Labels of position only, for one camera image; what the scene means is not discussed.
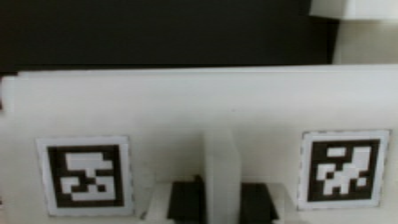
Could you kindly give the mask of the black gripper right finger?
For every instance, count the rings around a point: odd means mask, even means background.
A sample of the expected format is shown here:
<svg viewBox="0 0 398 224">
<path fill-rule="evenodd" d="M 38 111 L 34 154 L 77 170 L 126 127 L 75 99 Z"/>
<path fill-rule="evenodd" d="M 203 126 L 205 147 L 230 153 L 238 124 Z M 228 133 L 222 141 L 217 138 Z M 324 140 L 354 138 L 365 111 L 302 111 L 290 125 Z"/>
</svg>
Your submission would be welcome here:
<svg viewBox="0 0 398 224">
<path fill-rule="evenodd" d="M 281 183 L 244 183 L 240 224 L 297 224 L 297 212 Z"/>
</svg>

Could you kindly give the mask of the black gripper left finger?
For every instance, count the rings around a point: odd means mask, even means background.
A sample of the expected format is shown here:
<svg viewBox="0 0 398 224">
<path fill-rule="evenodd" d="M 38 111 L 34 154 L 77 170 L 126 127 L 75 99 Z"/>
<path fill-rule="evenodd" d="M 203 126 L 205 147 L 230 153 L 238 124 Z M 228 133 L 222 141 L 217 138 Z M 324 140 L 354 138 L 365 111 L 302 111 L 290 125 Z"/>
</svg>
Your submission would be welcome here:
<svg viewBox="0 0 398 224">
<path fill-rule="evenodd" d="M 157 185 L 142 224 L 206 224 L 206 193 L 199 175 L 192 181 Z"/>
</svg>

